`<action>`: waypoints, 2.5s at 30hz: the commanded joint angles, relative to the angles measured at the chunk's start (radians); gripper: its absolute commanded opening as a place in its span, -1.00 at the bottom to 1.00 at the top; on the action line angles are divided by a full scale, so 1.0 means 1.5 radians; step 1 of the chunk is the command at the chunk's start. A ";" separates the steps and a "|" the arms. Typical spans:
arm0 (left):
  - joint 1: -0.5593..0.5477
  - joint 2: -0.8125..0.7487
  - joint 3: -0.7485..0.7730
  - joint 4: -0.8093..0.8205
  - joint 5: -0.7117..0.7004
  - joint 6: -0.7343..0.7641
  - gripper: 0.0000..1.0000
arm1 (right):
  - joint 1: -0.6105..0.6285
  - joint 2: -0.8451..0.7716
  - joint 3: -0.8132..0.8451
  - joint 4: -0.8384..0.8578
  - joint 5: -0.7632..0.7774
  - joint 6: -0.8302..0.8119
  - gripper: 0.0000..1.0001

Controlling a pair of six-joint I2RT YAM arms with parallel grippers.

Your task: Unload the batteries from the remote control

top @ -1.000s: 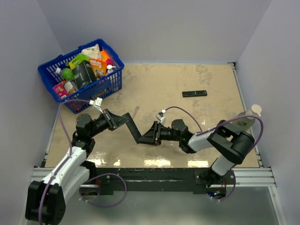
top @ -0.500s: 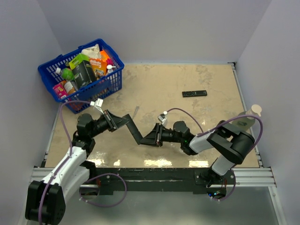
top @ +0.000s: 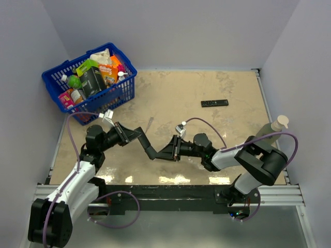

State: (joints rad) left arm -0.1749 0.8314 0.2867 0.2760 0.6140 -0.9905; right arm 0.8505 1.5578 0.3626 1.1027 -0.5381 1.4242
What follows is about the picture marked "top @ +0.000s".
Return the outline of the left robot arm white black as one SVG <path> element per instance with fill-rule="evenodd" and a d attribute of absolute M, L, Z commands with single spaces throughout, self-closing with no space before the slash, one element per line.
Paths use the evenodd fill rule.
<path fill-rule="evenodd" d="M 95 178 L 104 152 L 115 145 L 125 146 L 141 136 L 116 122 L 108 132 L 100 125 L 86 131 L 85 144 L 66 179 L 45 199 L 34 200 L 29 218 L 28 240 L 46 247 L 64 247 L 72 234 L 73 224 L 87 205 L 103 202 L 107 197 L 105 182 Z"/>

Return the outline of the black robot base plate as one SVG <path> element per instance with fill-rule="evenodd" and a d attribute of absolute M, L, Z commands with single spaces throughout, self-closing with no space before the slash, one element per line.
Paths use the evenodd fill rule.
<path fill-rule="evenodd" d="M 249 208 L 261 202 L 257 189 L 247 195 L 231 185 L 107 185 L 98 177 L 90 181 L 99 189 L 99 199 L 89 209 L 96 214 L 124 215 L 127 211 L 212 212 L 248 216 Z"/>

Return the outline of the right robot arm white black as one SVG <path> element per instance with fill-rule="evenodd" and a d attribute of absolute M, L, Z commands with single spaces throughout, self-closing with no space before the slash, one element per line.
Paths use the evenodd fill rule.
<path fill-rule="evenodd" d="M 236 203 L 242 203 L 249 193 L 261 185 L 274 185 L 287 164 L 287 156 L 263 140 L 254 141 L 250 136 L 243 147 L 221 151 L 213 147 L 205 133 L 198 133 L 192 142 L 175 135 L 154 157 L 179 161 L 182 156 L 201 158 L 201 164 L 209 172 L 218 172 L 232 166 L 242 166 L 246 172 L 239 175 L 220 195 Z"/>

